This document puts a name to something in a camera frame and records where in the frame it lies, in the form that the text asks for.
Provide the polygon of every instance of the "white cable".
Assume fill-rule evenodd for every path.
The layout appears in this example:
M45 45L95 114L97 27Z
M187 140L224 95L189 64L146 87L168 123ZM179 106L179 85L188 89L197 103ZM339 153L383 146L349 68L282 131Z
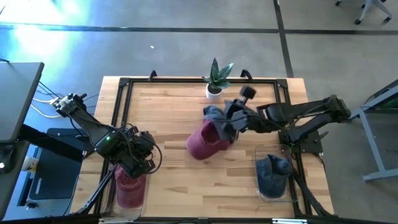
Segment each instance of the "white cable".
M41 102L41 103L51 103L51 100L38 100L33 98L34 101Z
M30 106L33 107L33 109L35 109L37 112L39 112L39 114L45 116L46 118L59 118L59 117L61 117L61 115L58 115L58 116L45 115L39 109L37 109L35 106L33 106L33 104L30 104Z

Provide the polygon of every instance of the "wood grain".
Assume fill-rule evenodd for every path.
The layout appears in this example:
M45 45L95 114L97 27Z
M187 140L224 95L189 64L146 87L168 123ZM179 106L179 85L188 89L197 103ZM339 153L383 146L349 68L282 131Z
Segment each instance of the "wood grain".
M102 123L111 122L119 78L104 77L95 112L95 117ZM289 78L287 81L292 104L308 101L301 78ZM189 135L202 123L202 109L210 104L224 108L224 100L239 98L241 86L234 84L225 90L222 100L209 102L202 83L134 84L127 120L141 131L150 131L163 153L161 168L149 176L142 216L293 217L291 203L263 202L256 193L254 150L261 144L278 144L276 133L247 131L227 151L204 161L195 160L185 148ZM275 102L273 87L267 84L251 86L257 94L248 101L249 107ZM158 159L159 153L156 152L155 162ZM86 202L99 182L102 161L97 154L83 161L72 211ZM303 163L309 188L333 213L322 164L315 156L306 154L303 155Z

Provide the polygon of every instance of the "chair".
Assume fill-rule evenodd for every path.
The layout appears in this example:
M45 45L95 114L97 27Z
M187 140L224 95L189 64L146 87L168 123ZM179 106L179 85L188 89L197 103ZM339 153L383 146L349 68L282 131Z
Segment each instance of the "chair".
M336 6L339 6L340 3L343 0L337 0L336 2ZM388 21L390 21L392 19L392 14L390 11L388 11L388 9L383 6L383 2L385 2L386 0L364 0L364 4L362 5L363 11L361 14L361 17L359 19L355 20L355 24L359 25L361 23L361 21L363 20L363 18L365 17L366 13L368 12L369 8L371 7L371 4L374 4L376 7L378 7L379 9L381 9L383 12L385 12L388 17L384 20L384 23L387 23Z

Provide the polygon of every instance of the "green leaves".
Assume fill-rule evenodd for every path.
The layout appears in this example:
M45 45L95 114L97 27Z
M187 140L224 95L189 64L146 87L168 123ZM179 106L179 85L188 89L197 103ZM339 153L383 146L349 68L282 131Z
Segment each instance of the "green leaves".
M231 73L233 66L234 63L231 63L219 70L217 59L214 58L213 64L211 64L210 78L202 77L202 79L209 83L213 88L225 89L231 86L231 84L226 81L226 78Z
M217 85L217 88L220 88L220 89L223 90L223 89L228 88L230 86L231 86L230 82L222 81L220 84Z
M218 63L216 58L213 59L213 64L211 65L210 78L212 80L218 79Z
M232 67L234 66L234 63L232 62L231 64L225 66L221 71L218 73L218 78L225 80L226 77L231 73Z
M201 77L205 82L211 83L211 78Z

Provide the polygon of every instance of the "gray stand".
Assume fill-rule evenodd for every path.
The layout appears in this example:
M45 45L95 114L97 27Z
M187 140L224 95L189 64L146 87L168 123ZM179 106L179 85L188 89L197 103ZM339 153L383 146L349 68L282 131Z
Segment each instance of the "gray stand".
M361 118L363 128L366 133L366 137L368 138L374 159L376 160L377 168L379 169L379 172L374 172L368 175L364 175L363 180L365 181L365 183L369 182L370 180L377 180L377 179L384 179L388 177L398 176L398 169L386 170L386 168L384 168L384 164L381 159L379 149L374 140L375 136L372 133L367 116L365 114L365 112L375 110L375 108L380 107L380 105L389 101L389 99L397 97L397 95L398 95L398 85L392 87L390 90L377 96L375 99L365 103L365 105L359 107L349 118L350 121L354 120L355 118Z

